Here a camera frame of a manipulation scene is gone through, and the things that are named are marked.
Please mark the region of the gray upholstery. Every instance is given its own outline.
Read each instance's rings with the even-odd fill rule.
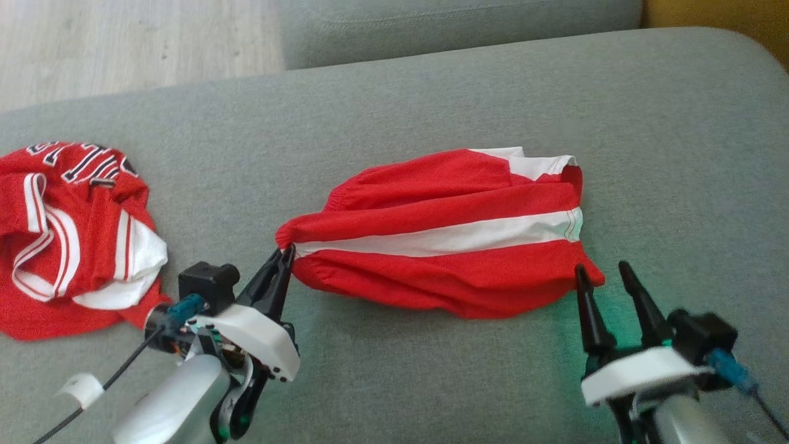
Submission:
[[[642,0],[281,0],[288,69],[638,27]]]
[[[715,310],[789,416],[789,77],[752,40],[710,28],[614,32],[301,70],[54,103],[0,116],[9,151],[46,140],[125,150],[179,270],[232,262],[249,278],[277,227],[319,210],[365,167],[456,147],[571,153],[585,174],[589,256],[620,343],[640,337],[616,264],[666,311]],[[613,442],[586,408],[574,297],[468,321],[315,292],[294,281],[285,319],[303,357],[271,384],[243,442]],[[73,404],[72,374],[105,380],[140,340],[128,325],[41,343],[0,337],[5,442],[30,442]],[[175,370],[144,353],[55,440],[105,443],[118,417]],[[768,424],[737,393],[703,396],[734,442]]]

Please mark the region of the robotic arm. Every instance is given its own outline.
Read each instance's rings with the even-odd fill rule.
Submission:
[[[789,438],[759,396],[756,382],[731,355],[737,340],[731,325],[714,313],[693,316],[682,309],[666,319],[630,265],[620,262],[619,271],[641,327],[636,347],[617,348],[582,265],[576,268],[576,285],[588,355],[581,391],[587,405],[608,405],[622,444],[729,443],[698,399],[700,392],[732,386],[754,397]]]
[[[266,382],[291,382],[301,362],[282,322],[294,249],[276,250],[236,298],[232,265],[178,275],[181,301],[148,316],[149,347],[178,354],[178,371],[113,429],[117,444],[222,444],[249,429]]]
[[[266,382],[291,382],[300,365],[294,328],[280,319],[293,260],[292,246],[275,251],[238,298],[232,265],[200,262],[178,276],[181,301],[157,307],[145,336],[183,362],[116,426],[117,444],[222,444],[246,433]],[[630,265],[620,262],[619,271],[641,327],[636,347],[617,347],[582,265],[576,285],[588,355],[581,391],[587,405],[611,409],[622,444],[729,443],[698,399],[732,386],[789,438],[731,356],[735,329],[714,313],[675,310],[666,319]]]

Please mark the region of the black lettering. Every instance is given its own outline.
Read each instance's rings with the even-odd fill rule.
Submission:
[[[87,177],[83,177],[80,180],[77,180],[77,183],[82,183],[86,180],[93,179],[95,177],[104,177],[104,173],[110,170],[117,162],[115,161],[115,156],[110,156],[106,160],[104,160],[98,167],[93,170],[93,172],[88,175]]]
[[[63,149],[66,146],[67,145],[64,145],[60,148],[53,149],[52,152],[50,152],[49,154],[47,154],[46,157],[44,157],[43,163],[45,165],[49,165],[50,167],[53,167],[58,162],[58,155],[60,155],[60,152],[63,151]]]
[[[60,142],[39,143],[37,145],[28,146],[26,149],[31,155],[35,156],[36,154],[39,154],[43,150],[45,150],[45,149],[47,149],[47,148],[49,148],[49,147],[51,147],[53,145],[56,145],[58,143],[60,143]]]
[[[77,177],[78,174],[82,172],[88,165],[91,163],[91,160],[98,156],[100,153],[107,151],[107,148],[104,148],[101,145],[93,145],[93,144],[82,144],[83,149],[90,149],[91,151],[87,154],[87,156],[83,157],[80,160],[80,163],[76,165],[76,167],[71,168],[70,170],[63,173],[61,176],[63,180],[66,182],[73,182],[73,180]]]
[[[121,161],[121,169],[123,170],[123,172],[129,173],[134,177],[140,177],[137,175],[137,171],[134,169],[132,163],[129,162],[129,159],[127,157],[124,157],[123,160]]]

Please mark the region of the gray couch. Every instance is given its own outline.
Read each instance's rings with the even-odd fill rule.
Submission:
[[[616,272],[631,261],[665,310],[715,310],[789,416],[786,299],[789,77],[754,41],[710,28],[611,32],[297,70],[0,115],[9,152],[47,140],[124,150],[168,242],[165,289],[205,260],[242,281],[289,218],[363,168],[457,147],[570,153],[585,174],[589,256],[620,342],[640,333]],[[264,391],[242,442],[614,442],[586,408],[573,297],[498,321],[383,307],[294,281],[284,318],[302,367]],[[129,325],[17,343],[0,337],[0,442],[31,442],[74,405],[77,372],[106,380],[140,340]],[[175,369],[146,352],[54,442],[105,443]],[[731,434],[778,442],[737,393],[704,395]]]
[[[641,0],[281,0],[289,70],[635,29]]]

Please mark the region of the white stripe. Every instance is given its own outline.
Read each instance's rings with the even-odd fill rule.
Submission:
[[[34,243],[31,243],[27,248],[20,251],[13,261],[13,271],[11,272],[11,280],[21,292],[35,300],[43,302],[46,302],[54,297],[52,285],[48,284],[38,276],[22,271],[20,267],[28,259],[37,255],[41,250],[46,248],[52,242],[52,239],[54,239],[54,234],[52,231],[47,230],[38,239],[36,239]],[[43,295],[31,291],[28,287],[32,287],[36,291],[43,293]]]
[[[156,233],[139,220],[126,215],[129,227],[129,260],[125,269],[116,273],[126,273],[121,278],[110,281],[92,292],[77,295],[72,301],[83,307],[99,310],[122,310],[140,302],[156,281],[159,270],[167,263],[167,245]]]
[[[52,284],[46,282],[35,274],[18,270],[13,274],[13,282],[24,294],[41,302],[51,301],[54,298]]]
[[[44,191],[47,189],[47,177],[43,174],[36,174],[33,178],[33,196],[34,200],[36,201],[36,208],[38,208],[39,215],[41,215],[41,221],[45,221],[44,212]]]
[[[471,149],[470,151],[504,159],[510,164],[510,173],[521,175],[532,180],[537,180],[543,174],[559,174],[567,165],[578,165],[575,157],[568,155],[556,157],[526,157],[523,153],[523,148],[520,146],[514,146],[512,148]]]
[[[38,174],[36,173],[30,173],[24,177],[24,206],[28,212],[28,231],[31,233],[40,233],[43,227],[39,223],[39,220],[44,221],[43,209],[41,209],[41,205],[39,205],[34,195],[38,193],[38,187],[36,186],[37,176]]]
[[[80,265],[80,237],[74,220],[64,211],[50,207],[47,218],[52,221],[60,238],[60,269],[53,291],[57,296],[63,296]],[[66,241],[69,244],[68,249],[66,249]]]
[[[14,269],[19,268],[20,265],[24,264],[29,258],[37,255],[41,250],[47,247],[47,245],[52,242],[54,239],[54,235],[52,231],[45,231],[41,233],[38,239],[36,239],[33,243],[28,245],[24,248],[24,250],[20,251],[19,254],[13,260],[13,267]]]
[[[123,280],[126,275],[126,234],[129,230],[129,214],[126,210],[121,210],[121,217],[118,221],[118,237],[115,239],[115,280]]]
[[[555,240],[578,242],[582,224],[581,209],[574,208],[555,213],[479,220],[413,233],[305,242],[295,246],[298,257],[322,250],[337,250],[430,258]]]

